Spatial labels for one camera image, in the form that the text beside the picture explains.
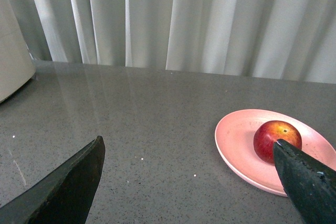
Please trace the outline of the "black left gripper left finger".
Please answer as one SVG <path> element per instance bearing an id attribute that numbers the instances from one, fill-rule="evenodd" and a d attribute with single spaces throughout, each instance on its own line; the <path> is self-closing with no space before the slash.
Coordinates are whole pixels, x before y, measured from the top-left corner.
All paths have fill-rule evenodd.
<path id="1" fill-rule="evenodd" d="M 105 157 L 97 138 L 32 188 L 1 207 L 1 223 L 85 223 Z"/>

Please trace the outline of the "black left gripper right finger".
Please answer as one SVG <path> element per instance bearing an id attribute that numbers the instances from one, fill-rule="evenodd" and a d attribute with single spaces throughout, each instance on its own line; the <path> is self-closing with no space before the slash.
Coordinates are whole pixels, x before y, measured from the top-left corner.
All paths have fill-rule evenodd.
<path id="1" fill-rule="evenodd" d="M 304 223 L 335 223 L 335 170 L 283 139 L 273 146 L 276 171 Z"/>

